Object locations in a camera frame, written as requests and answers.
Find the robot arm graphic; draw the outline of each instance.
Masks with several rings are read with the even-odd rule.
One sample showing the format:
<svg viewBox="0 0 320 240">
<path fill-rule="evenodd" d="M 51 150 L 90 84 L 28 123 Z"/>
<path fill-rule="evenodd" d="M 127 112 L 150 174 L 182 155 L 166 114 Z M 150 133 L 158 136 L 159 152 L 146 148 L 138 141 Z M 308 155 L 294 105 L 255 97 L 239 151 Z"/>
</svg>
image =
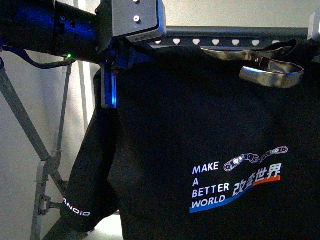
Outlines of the robot arm graphic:
<svg viewBox="0 0 320 240">
<path fill-rule="evenodd" d="M 242 154 L 241 156 L 235 157 L 228 161 L 224 166 L 224 170 L 226 172 L 231 172 L 233 169 L 235 169 L 237 166 L 239 166 L 243 161 L 249 161 L 251 164 L 257 164 L 259 161 L 259 164 L 261 164 L 266 158 L 277 155 L 277 154 L 285 154 L 289 151 L 287 146 L 281 146 L 277 147 L 273 150 L 267 151 L 265 154 L 262 155 L 262 157 L 259 157 L 256 154 Z"/>
<path fill-rule="evenodd" d="M 240 165 L 243 161 L 249 161 L 252 164 L 256 164 L 260 160 L 260 157 L 256 154 L 242 154 L 241 156 L 235 157 L 232 160 L 228 161 L 224 165 L 224 170 L 226 172 L 231 172 L 234 168 Z"/>
</svg>

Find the black cylindrical joint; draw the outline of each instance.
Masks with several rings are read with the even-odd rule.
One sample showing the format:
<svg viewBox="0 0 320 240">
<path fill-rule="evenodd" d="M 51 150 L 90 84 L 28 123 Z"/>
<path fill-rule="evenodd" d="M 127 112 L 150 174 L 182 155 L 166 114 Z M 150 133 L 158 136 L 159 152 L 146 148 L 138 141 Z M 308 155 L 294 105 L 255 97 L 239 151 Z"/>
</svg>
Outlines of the black cylindrical joint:
<svg viewBox="0 0 320 240">
<path fill-rule="evenodd" d="M 0 10 L 0 38 L 5 45 L 99 63 L 96 15 L 54 0 L 6 1 L 10 4 Z"/>
<path fill-rule="evenodd" d="M 97 16 L 56 1 L 51 54 L 96 63 L 98 45 Z"/>
<path fill-rule="evenodd" d="M 54 1 L 19 0 L 12 2 L 11 6 L 9 14 L 0 12 L 0 38 L 3 43 L 19 49 L 50 53 L 55 25 Z"/>
</svg>

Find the metal frame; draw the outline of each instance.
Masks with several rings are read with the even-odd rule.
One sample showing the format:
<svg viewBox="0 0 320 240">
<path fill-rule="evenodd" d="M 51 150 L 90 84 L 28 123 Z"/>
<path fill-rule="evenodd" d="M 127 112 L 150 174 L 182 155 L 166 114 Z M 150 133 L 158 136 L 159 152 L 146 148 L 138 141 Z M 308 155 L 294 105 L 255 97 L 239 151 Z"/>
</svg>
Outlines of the metal frame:
<svg viewBox="0 0 320 240">
<path fill-rule="evenodd" d="M 194 40 L 197 40 L 201 48 L 209 50 L 261 50 L 274 41 L 287 42 L 291 39 L 306 41 L 308 28 L 168 26 L 166 38 L 150 46 L 194 46 Z"/>
<path fill-rule="evenodd" d="M 35 180 L 36 191 L 30 240 L 40 240 L 42 216 L 45 216 L 50 209 L 59 209 L 61 207 L 61 203 L 51 202 L 51 198 L 46 196 L 46 185 L 49 175 L 63 197 L 65 196 L 67 188 L 67 182 L 63 181 L 58 172 L 58 168 L 61 162 L 61 145 L 71 65 L 63 67 L 62 72 L 65 83 L 63 85 L 64 89 L 61 91 L 63 93 L 62 104 L 58 110 L 59 115 L 57 116 L 59 124 L 55 131 L 53 151 L 51 151 L 51 155 L 49 155 L 17 92 L 11 84 L 5 68 L 0 70 L 0 91 L 41 160 L 37 168 Z"/>
</svg>

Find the metal tripod leg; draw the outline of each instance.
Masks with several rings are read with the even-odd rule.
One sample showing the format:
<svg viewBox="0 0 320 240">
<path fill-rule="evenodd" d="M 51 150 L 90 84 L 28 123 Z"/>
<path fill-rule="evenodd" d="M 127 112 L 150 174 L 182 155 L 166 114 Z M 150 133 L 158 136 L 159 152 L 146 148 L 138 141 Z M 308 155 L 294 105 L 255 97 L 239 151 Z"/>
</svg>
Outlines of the metal tripod leg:
<svg viewBox="0 0 320 240">
<path fill-rule="evenodd" d="M 41 216 L 46 215 L 50 208 L 60 207 L 60 203 L 52 203 L 50 197 L 47 197 L 45 195 L 48 175 L 50 174 L 52 180 L 58 187 L 62 196 L 65 196 L 66 191 L 66 182 L 62 180 L 62 177 L 58 172 L 58 168 L 61 162 L 61 142 L 63 135 L 69 79 L 71 74 L 71 65 L 69 65 L 68 67 L 64 67 L 63 74 L 65 75 L 65 84 L 63 91 L 63 101 L 60 111 L 61 115 L 59 117 L 60 122 L 58 131 L 56 131 L 55 133 L 53 147 L 54 150 L 52 151 L 52 156 L 50 156 L 27 111 L 25 110 L 17 92 L 11 84 L 6 74 L 5 68 L 3 66 L 2 68 L 0 68 L 0 91 L 41 160 L 37 169 L 36 193 L 30 237 L 31 240 L 40 240 Z"/>
</svg>

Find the white wall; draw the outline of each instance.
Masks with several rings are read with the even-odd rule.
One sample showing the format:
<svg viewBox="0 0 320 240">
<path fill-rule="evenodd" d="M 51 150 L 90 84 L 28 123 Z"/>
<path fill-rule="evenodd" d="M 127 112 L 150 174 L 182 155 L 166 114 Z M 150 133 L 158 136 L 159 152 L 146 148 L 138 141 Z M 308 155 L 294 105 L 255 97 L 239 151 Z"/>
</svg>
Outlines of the white wall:
<svg viewBox="0 0 320 240">
<path fill-rule="evenodd" d="M 74 4 L 73 0 L 61 2 Z M 319 0 L 163 0 L 163 2 L 169 26 L 307 28 L 309 16 L 320 7 Z M 75 3 L 93 13 L 100 1 L 76 0 Z M 45 54 L 29 53 L 34 60 L 42 63 L 60 59 Z M 40 70 L 14 54 L 3 52 L 0 56 L 6 64 L 7 75 L 45 146 L 51 151 L 57 123 L 55 111 L 59 105 L 62 69 Z M 91 66 L 84 64 L 84 68 L 87 69 L 84 73 L 87 78 L 89 76 L 92 78 L 98 70 L 98 66 L 93 64 Z M 59 169 L 64 180 L 69 178 L 84 137 L 85 119 L 88 122 L 92 114 L 91 81 L 86 79 L 86 83 L 86 105 L 83 106 L 79 64 L 75 63 L 70 79 L 62 162 Z M 34 181 L 40 160 L 2 94 L 0 94 L 0 158 L 0 239 L 29 239 L 36 190 Z M 46 194 L 52 197 L 54 202 L 62 201 L 52 180 L 48 183 L 47 189 Z M 54 209 L 43 217 L 42 235 L 49 231 L 58 218 L 59 211 Z"/>
</svg>

